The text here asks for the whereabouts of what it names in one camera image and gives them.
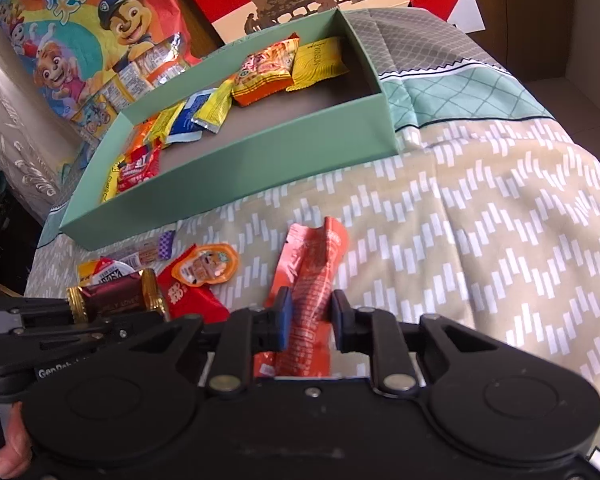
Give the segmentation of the person's left hand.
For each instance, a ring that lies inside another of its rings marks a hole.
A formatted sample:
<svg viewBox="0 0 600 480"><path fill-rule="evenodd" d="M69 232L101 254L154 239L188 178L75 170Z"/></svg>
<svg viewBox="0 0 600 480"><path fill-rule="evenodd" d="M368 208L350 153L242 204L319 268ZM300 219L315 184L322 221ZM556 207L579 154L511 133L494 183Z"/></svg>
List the person's left hand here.
<svg viewBox="0 0 600 480"><path fill-rule="evenodd" d="M31 463L31 440L23 425L22 403L16 402L8 410L6 427L0 412L0 479L21 476Z"/></svg>

